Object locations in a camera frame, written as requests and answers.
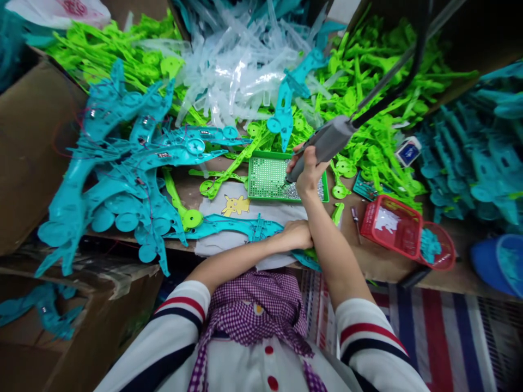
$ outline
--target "hand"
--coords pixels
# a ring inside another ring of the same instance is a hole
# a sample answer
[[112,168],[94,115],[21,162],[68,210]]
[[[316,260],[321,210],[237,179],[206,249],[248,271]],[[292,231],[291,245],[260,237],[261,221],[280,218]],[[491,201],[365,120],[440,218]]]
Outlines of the hand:
[[[293,148],[293,151],[296,152],[302,148],[303,143],[297,145]],[[303,155],[305,160],[305,165],[303,167],[303,172],[298,177],[296,182],[296,190],[298,195],[303,200],[305,198],[310,198],[312,196],[318,197],[318,182],[323,175],[323,172],[329,167],[330,162],[320,162],[316,160],[316,147],[309,146],[305,149],[302,154],[293,155],[292,159],[287,166],[287,173],[290,173],[292,169],[296,166],[296,162]]]
[[293,249],[309,249],[314,246],[309,231],[309,223],[304,219],[287,222],[283,231],[273,238],[282,248],[282,252]]

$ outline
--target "forearm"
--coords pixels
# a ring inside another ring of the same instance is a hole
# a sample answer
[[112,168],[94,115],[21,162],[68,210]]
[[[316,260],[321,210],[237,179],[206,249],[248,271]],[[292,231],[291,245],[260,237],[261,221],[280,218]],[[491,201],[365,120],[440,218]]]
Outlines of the forearm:
[[374,302],[354,253],[317,197],[302,198],[334,310],[349,298]]
[[277,234],[209,257],[198,265],[186,280],[202,282],[212,295],[218,286],[250,270],[259,261],[287,250],[284,241],[281,241]]

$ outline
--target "red basket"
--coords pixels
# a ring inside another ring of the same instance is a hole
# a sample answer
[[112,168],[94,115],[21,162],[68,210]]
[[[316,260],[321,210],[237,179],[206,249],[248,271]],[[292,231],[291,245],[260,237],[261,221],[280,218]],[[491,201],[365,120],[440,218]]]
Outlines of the red basket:
[[[380,219],[380,207],[391,211],[399,218],[398,225],[392,232],[376,227]],[[423,219],[417,211],[387,195],[379,195],[367,206],[361,235],[411,260],[419,261],[422,226]]]
[[454,264],[456,264],[456,251],[454,249],[454,243],[452,242],[450,235],[448,235],[444,228],[433,222],[425,222],[423,228],[429,229],[436,235],[437,240],[441,244],[441,253],[434,257],[433,264],[428,263],[423,258],[421,252],[419,254],[419,260],[417,261],[421,264],[429,266],[433,270],[451,270],[454,267]]

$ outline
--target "wooden table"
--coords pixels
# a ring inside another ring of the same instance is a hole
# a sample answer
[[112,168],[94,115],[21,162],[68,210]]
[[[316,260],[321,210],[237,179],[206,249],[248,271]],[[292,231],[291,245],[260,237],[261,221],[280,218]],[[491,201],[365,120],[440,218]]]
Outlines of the wooden table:
[[[229,167],[231,160],[220,157],[215,158],[207,163],[208,170],[223,171]],[[238,175],[247,175],[248,165],[246,163],[236,171]],[[200,184],[204,181],[203,177],[189,176],[187,174],[188,167],[175,168],[172,171],[172,176],[176,184],[176,188],[183,203],[188,209],[198,209],[203,196],[199,191]],[[333,177],[330,171],[327,172],[329,179],[329,189],[333,186]],[[355,179],[344,179],[342,181],[348,189],[352,189]],[[362,237],[362,244],[358,244],[357,232],[355,223],[352,220],[350,207],[356,206],[360,219],[363,218],[368,201],[361,196],[353,193],[348,195],[343,200],[337,200],[331,196],[330,203],[325,205],[329,214],[334,211],[334,203],[345,203],[345,210],[343,213],[341,231],[345,238],[351,245],[360,264],[361,270],[367,279],[383,281],[388,283],[397,283],[404,278],[408,273],[412,272],[419,264],[411,261],[396,252],[387,250],[378,244]],[[457,253],[461,256],[462,262],[457,263],[451,271],[439,272],[432,271],[425,279],[423,279],[418,287],[450,291],[462,294],[472,294],[481,297],[488,297],[500,299],[504,301],[518,301],[517,298],[505,295],[487,286],[480,280],[478,275],[472,269],[468,257],[468,250],[475,242],[483,239],[483,235],[479,231],[480,228],[475,227],[474,224],[461,222],[458,220],[444,220],[442,226],[448,231],[454,241]],[[113,228],[112,231],[105,233],[90,233],[91,235],[100,237],[109,237],[115,240],[135,242],[133,235],[130,233],[122,233]],[[170,249],[185,250],[194,252],[196,242],[189,241],[189,247],[184,247],[180,241],[166,240],[166,247]],[[301,268],[301,265],[296,263],[293,267]]]

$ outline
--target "person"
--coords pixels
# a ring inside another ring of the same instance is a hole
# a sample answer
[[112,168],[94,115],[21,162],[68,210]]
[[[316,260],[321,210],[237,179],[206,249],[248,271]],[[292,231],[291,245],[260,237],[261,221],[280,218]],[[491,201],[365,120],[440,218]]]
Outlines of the person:
[[[96,392],[428,391],[319,200],[317,184],[329,164],[317,164],[313,146],[304,155],[296,188],[308,221],[289,222],[273,237],[199,264]],[[253,269],[269,255],[313,246],[336,315],[341,360],[306,340],[296,278]]]

